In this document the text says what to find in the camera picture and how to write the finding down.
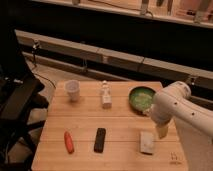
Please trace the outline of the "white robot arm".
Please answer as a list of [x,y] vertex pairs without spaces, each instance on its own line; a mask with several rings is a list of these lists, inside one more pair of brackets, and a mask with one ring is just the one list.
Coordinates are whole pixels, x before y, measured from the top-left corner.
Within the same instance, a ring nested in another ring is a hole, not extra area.
[[191,89],[183,81],[176,81],[157,91],[148,115],[155,123],[158,137],[168,134],[169,123],[176,117],[208,136],[213,145],[213,111],[189,100]]

